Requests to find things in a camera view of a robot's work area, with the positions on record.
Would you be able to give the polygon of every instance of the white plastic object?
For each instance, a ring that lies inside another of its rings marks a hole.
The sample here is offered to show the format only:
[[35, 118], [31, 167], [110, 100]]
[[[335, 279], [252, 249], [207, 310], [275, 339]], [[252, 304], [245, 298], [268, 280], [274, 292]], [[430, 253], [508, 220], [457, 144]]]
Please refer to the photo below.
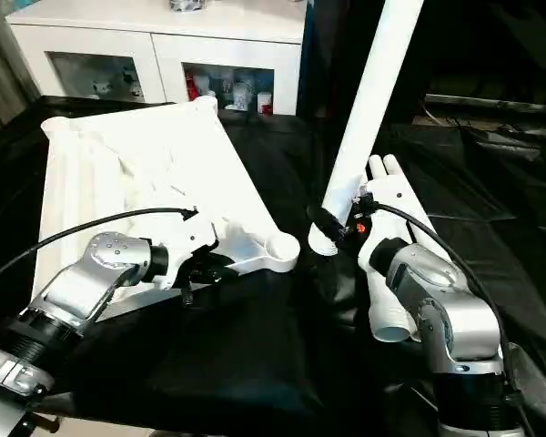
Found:
[[207, 96], [210, 89], [210, 77], [208, 73], [198, 72], [192, 76], [194, 80], [194, 86], [197, 88], [198, 93], [201, 96]]
[[[218, 253], [234, 260], [230, 268], [284, 272], [295, 266], [299, 244], [268, 213], [217, 118], [215, 98], [93, 117], [55, 117], [42, 128], [50, 147], [40, 239], [133, 209], [197, 208], [205, 220], [198, 225], [205, 229], [206, 220], [212, 223]], [[33, 296], [75, 262], [98, 232], [151, 238], [175, 255], [183, 226], [178, 214], [150, 214], [59, 240], [39, 251]], [[177, 256], [171, 256], [168, 269], [152, 284], [119, 289], [100, 320], [179, 294], [169, 288]]]
[[245, 82], [238, 82], [233, 86], [233, 99], [235, 109], [238, 111], [247, 111], [250, 103], [250, 87]]
[[263, 91], [257, 94], [257, 111], [259, 114], [263, 114], [263, 107], [271, 105], [273, 103], [273, 95], [267, 91]]
[[370, 330], [376, 340], [393, 343], [415, 335], [417, 326], [376, 270], [366, 271], [370, 293]]
[[[371, 156], [369, 159], [372, 180], [364, 186], [380, 203], [401, 209], [433, 229], [427, 213], [412, 190], [399, 162], [392, 155], [384, 159]], [[411, 226], [417, 242], [444, 259], [449, 255], [422, 231]], [[366, 272], [369, 284], [369, 322], [372, 334], [385, 342], [403, 341], [409, 336], [420, 340], [414, 319], [402, 307], [397, 297], [386, 286], [385, 279], [369, 265], [370, 255], [384, 239], [404, 239], [412, 243], [407, 221], [388, 211], [378, 210], [372, 215], [372, 230], [358, 256], [359, 266]]]
[[[348, 219], [351, 200], [358, 191], [360, 176], [374, 146], [422, 4], [423, 0], [386, 0], [382, 9], [322, 203], [342, 225]], [[315, 225], [311, 226], [308, 243], [320, 255], [338, 252]]]

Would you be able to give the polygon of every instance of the black connector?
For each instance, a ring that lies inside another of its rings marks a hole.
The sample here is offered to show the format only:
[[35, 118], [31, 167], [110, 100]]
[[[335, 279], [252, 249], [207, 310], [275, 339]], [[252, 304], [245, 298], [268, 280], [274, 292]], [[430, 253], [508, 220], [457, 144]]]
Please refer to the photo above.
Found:
[[48, 371], [58, 372], [81, 337], [62, 321], [27, 310], [0, 330], [0, 350]]

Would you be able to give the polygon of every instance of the glass cabinet door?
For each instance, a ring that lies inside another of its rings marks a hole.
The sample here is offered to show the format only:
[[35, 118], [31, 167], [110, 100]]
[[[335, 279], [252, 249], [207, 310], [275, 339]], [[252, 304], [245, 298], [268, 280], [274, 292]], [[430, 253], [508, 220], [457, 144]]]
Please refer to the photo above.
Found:
[[166, 102], [150, 34], [11, 25], [41, 94]]
[[237, 111], [273, 112], [275, 73], [266, 68], [183, 63], [188, 98], [211, 95], [218, 107]]
[[131, 57], [60, 52], [46, 54], [69, 97], [145, 102]]
[[215, 94], [220, 107], [295, 115], [300, 44], [153, 34], [169, 102]]

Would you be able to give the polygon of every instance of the white tube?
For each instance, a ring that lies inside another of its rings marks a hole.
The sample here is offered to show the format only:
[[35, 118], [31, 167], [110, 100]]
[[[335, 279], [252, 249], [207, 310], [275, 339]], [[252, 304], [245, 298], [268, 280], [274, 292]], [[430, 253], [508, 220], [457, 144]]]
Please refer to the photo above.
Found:
[[376, 270], [366, 272], [370, 292], [368, 317], [372, 335], [378, 341], [396, 343], [414, 335], [417, 326], [398, 298]]
[[[348, 125], [329, 180], [322, 207], [345, 224], [360, 175], [374, 146], [382, 118], [399, 76], [423, 0], [386, 0], [372, 48], [360, 79]], [[336, 246], [315, 226], [309, 245], [320, 255], [335, 255]]]

